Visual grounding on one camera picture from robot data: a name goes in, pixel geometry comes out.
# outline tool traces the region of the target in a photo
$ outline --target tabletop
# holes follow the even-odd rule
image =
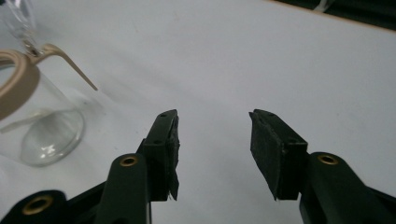
[[[396,33],[262,0],[34,0],[37,42],[61,59],[39,65],[84,114],[66,158],[44,168],[0,157],[0,217],[42,189],[72,198],[106,180],[156,116],[177,109],[177,201],[153,223],[302,223],[275,202],[253,160],[255,108],[278,114],[308,143],[396,196]],[[0,49],[20,49],[0,24]]]

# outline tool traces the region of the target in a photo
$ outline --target white surface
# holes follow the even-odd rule
[[[261,0],[34,1],[39,42],[62,48],[41,71],[78,104],[85,137],[67,158],[30,168],[0,158],[0,217],[41,189],[71,198],[137,150],[155,117],[177,109],[177,202],[153,223],[302,223],[274,202],[249,151],[254,108],[278,114],[309,152],[344,158],[396,196],[396,34]],[[18,44],[0,25],[0,49]]]

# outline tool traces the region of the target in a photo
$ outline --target jar bottom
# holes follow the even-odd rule
[[[36,121],[21,143],[22,162],[50,165],[70,153],[80,142],[84,118],[77,110],[55,111]]]

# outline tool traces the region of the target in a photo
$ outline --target beige lid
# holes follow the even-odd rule
[[[40,79],[40,72],[36,65],[51,55],[63,57],[97,91],[97,88],[84,73],[56,46],[44,45],[38,56],[22,54],[13,49],[0,50],[0,66],[15,66],[12,76],[3,86],[0,86],[0,120],[15,112],[29,100]]]

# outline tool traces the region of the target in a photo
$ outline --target black object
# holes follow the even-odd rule
[[[135,154],[116,158],[107,181],[67,201],[58,190],[18,202],[0,224],[147,224],[151,202],[176,199],[176,110],[161,113]]]
[[[396,199],[366,187],[341,158],[307,143],[273,113],[254,110],[251,151],[279,200],[302,194],[304,223],[396,223]]]
[[[316,8],[320,0],[276,0],[297,7]],[[375,26],[396,30],[396,1],[394,0],[328,0],[324,11],[334,15]]]

